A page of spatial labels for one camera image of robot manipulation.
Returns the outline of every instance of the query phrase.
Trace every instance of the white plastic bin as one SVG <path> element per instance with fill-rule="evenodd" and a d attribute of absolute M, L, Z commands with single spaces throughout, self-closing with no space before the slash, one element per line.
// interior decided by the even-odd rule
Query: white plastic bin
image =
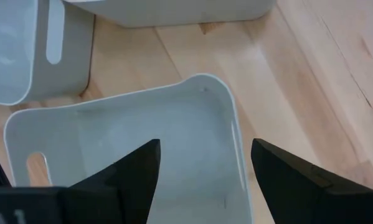
<path fill-rule="evenodd" d="M 256 19 L 276 0 L 65 0 L 126 27 Z"/>
<path fill-rule="evenodd" d="M 148 223 L 252 223 L 234 99 L 200 74 L 179 84 L 77 105 L 14 113 L 4 140 L 17 186 L 41 152 L 54 185 L 70 186 L 151 139 L 161 167 Z"/>
<path fill-rule="evenodd" d="M 80 93 L 93 14 L 61 0 L 0 0 L 0 104 Z"/>

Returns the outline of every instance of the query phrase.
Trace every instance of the light wood grain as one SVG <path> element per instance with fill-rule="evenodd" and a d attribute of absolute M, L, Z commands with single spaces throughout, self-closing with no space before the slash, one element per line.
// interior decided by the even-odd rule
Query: light wood grain
<path fill-rule="evenodd" d="M 69 105 L 217 75 L 237 101 L 256 223 L 273 223 L 249 158 L 253 138 L 373 188 L 373 1 L 279 1 L 255 21 L 124 29 L 96 19 L 91 78 L 80 96 L 0 106 Z M 33 183 L 46 184 L 31 159 Z"/>

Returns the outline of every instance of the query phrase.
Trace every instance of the storage bin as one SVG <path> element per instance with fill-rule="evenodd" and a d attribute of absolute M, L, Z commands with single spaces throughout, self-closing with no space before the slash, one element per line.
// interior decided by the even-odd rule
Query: storage bin
<path fill-rule="evenodd" d="M 0 104 L 80 93 L 93 14 L 61 0 L 0 0 Z"/>
<path fill-rule="evenodd" d="M 66 0 L 125 27 L 256 19 L 275 0 Z"/>
<path fill-rule="evenodd" d="M 151 139 L 161 167 L 149 223 L 251 223 L 235 102 L 213 75 L 57 108 L 17 111 L 4 140 L 14 181 L 29 185 L 27 157 L 44 155 L 54 185 L 71 186 Z"/>

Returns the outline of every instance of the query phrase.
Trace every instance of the wooden floor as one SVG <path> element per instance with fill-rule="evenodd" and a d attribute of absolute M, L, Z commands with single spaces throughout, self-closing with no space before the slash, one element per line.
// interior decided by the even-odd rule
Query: wooden floor
<path fill-rule="evenodd" d="M 289 0 L 247 22 L 124 29 L 96 19 L 91 80 L 77 97 L 0 106 L 58 106 L 217 75 L 238 104 L 246 155 L 263 138 L 373 188 L 373 0 Z M 270 213 L 248 162 L 256 223 Z M 46 184 L 40 161 L 34 185 Z"/>

